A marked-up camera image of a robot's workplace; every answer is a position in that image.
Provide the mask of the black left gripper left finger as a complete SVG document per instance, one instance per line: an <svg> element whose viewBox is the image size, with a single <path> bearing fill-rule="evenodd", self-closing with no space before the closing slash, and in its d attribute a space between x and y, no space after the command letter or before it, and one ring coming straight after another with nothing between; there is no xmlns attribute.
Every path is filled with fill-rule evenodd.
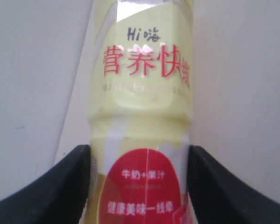
<svg viewBox="0 0 280 224"><path fill-rule="evenodd" d="M47 173L0 201L0 224L78 224L90 184L90 147L79 145Z"/></svg>

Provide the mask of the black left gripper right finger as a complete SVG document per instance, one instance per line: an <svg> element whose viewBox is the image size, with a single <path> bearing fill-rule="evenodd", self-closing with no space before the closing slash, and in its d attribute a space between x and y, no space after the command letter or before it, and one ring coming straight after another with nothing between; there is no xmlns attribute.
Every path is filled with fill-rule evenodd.
<svg viewBox="0 0 280 224"><path fill-rule="evenodd" d="M200 224L280 224L280 204L238 179L204 148L189 147L188 192Z"/></svg>

